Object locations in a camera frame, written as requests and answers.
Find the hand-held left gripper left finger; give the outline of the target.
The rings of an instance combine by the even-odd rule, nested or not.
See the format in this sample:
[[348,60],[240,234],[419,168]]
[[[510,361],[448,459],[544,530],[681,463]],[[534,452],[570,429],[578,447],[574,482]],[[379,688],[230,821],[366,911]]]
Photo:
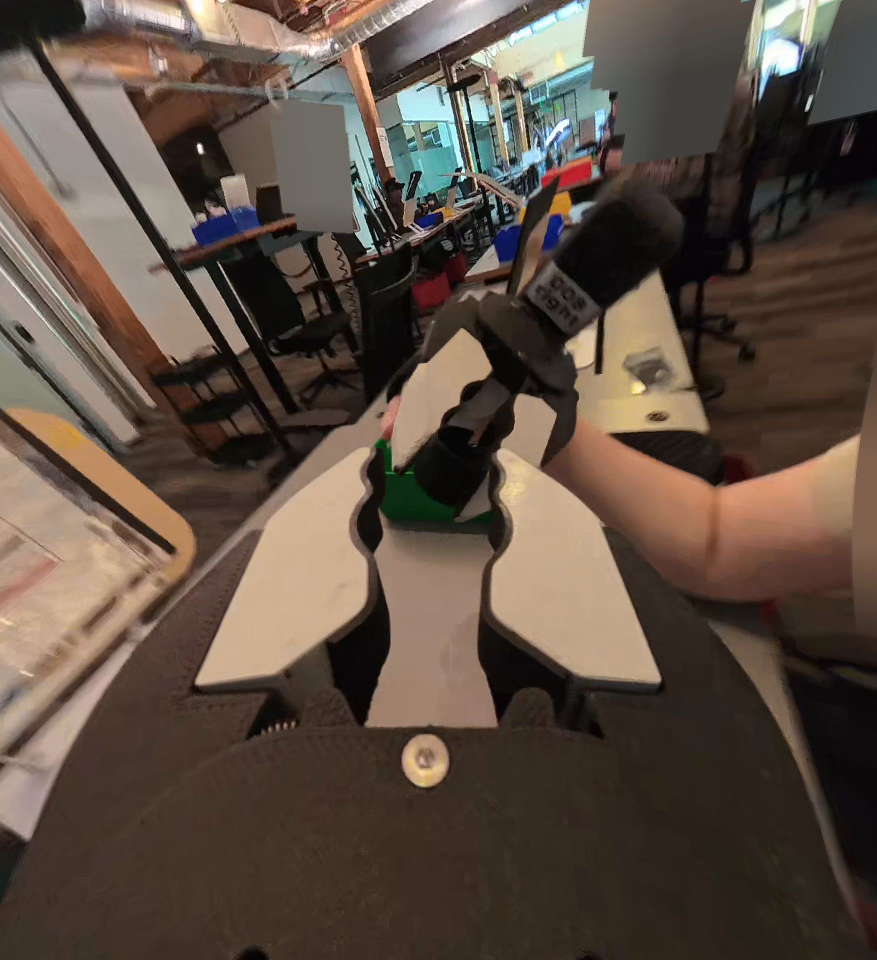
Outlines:
[[391,648],[375,553],[382,543],[384,450],[360,448],[264,524],[194,676],[204,694],[264,692],[293,714],[336,690],[369,721]]

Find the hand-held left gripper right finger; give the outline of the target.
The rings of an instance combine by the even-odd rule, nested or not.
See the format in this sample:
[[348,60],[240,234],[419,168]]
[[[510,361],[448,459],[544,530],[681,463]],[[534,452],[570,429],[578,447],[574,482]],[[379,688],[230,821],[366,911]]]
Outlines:
[[560,721],[582,720],[593,693],[658,693],[661,670],[598,516],[506,449],[489,495],[478,657],[496,719],[523,690],[544,692]]

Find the green plastic bin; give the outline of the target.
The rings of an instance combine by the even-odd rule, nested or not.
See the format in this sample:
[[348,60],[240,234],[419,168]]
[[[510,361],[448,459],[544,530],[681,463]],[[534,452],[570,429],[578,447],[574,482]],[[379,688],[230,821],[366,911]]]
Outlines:
[[493,513],[486,509],[465,519],[453,516],[453,510],[431,498],[418,484],[414,468],[409,466],[403,472],[393,469],[391,442],[379,438],[375,448],[383,451],[384,458],[384,498],[380,512],[392,522],[425,524],[481,524],[490,523]]

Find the grey desk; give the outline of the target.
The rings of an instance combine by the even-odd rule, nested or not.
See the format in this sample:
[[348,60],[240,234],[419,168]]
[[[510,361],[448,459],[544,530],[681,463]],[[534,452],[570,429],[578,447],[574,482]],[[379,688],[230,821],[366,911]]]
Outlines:
[[335,689],[300,714],[196,690],[246,534],[95,704],[155,717],[154,738],[100,802],[43,817],[0,958],[869,957],[774,713],[622,534],[604,529],[661,690],[561,721],[528,689],[499,721],[478,656],[490,527],[381,521],[368,721]]

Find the black trash bin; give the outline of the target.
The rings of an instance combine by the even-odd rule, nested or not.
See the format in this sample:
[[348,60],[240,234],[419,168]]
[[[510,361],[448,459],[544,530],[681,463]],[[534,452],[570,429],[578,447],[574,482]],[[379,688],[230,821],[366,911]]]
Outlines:
[[414,251],[400,246],[353,273],[360,304],[360,369],[372,404],[413,355]]

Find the blue plastic bin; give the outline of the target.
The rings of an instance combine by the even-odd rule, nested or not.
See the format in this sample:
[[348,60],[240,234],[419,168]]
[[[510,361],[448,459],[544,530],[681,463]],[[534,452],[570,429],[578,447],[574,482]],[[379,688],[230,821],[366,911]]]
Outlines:
[[[565,228],[565,217],[562,213],[552,213],[548,217],[542,252],[548,253],[557,246]],[[518,250],[519,239],[523,233],[524,223],[514,223],[501,228],[494,239],[494,251],[500,264],[511,263]]]

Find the tilted black monitor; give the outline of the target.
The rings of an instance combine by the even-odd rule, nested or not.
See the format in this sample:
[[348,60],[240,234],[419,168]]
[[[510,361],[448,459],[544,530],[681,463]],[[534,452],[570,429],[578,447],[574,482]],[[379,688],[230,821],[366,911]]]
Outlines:
[[554,198],[557,195],[560,180],[556,176],[548,183],[539,186],[524,206],[524,215],[520,227],[515,257],[505,287],[505,293],[515,298],[530,281],[541,259],[545,235]]

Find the small plastic bag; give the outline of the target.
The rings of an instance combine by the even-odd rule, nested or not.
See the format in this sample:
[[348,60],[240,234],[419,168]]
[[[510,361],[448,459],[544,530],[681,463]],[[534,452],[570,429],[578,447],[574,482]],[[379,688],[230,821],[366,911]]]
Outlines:
[[622,368],[637,393],[672,393],[682,388],[681,377],[658,346],[625,354]]

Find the black office chair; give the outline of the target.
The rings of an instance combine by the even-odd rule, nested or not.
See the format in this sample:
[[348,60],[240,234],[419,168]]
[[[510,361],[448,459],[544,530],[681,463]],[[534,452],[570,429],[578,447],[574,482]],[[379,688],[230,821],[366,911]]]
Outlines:
[[[348,377],[361,373],[360,349],[349,313],[343,306],[333,303],[335,284],[316,280],[306,285],[305,292],[312,297],[316,310],[312,316],[305,315],[299,294],[283,275],[279,275],[273,286],[272,311],[263,335],[267,350],[273,356],[301,355],[317,360],[320,365],[320,372],[299,394],[302,405],[311,408],[329,387],[357,390]],[[352,366],[338,367],[328,363],[336,355],[336,338],[345,342],[353,360]]]
[[706,180],[699,197],[683,201],[685,234],[679,252],[662,271],[665,293],[672,315],[686,346],[694,388],[703,402],[719,399],[726,382],[719,375],[701,371],[702,343],[706,337],[737,348],[737,360],[751,363],[757,356],[754,342],[736,333],[737,322],[728,314],[709,314],[706,310],[707,283],[719,278],[743,277],[755,262],[752,228],[752,204],[758,183],[759,147],[753,144],[744,154],[735,202],[723,231],[708,225],[708,201],[715,181],[712,157],[706,159]]

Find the red plastic bin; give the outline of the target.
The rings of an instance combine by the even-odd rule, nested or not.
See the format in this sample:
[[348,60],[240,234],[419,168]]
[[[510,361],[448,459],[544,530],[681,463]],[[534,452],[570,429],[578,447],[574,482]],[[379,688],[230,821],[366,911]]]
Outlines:
[[547,170],[541,175],[540,186],[546,189],[556,183],[557,193],[596,186],[603,177],[600,166],[592,157],[583,157]]

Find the instruction sign board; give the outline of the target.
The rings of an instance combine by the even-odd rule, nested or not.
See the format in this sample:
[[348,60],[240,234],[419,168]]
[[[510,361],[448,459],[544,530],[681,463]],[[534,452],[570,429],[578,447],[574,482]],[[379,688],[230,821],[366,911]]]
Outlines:
[[0,408],[0,759],[196,552],[188,522],[80,428]]

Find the person's beige shirt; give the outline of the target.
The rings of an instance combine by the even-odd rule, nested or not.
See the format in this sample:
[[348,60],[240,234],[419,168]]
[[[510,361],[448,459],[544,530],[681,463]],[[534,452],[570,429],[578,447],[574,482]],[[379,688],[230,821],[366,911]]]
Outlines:
[[820,526],[837,542],[853,539],[853,511],[860,435],[833,446],[812,461],[810,496]]

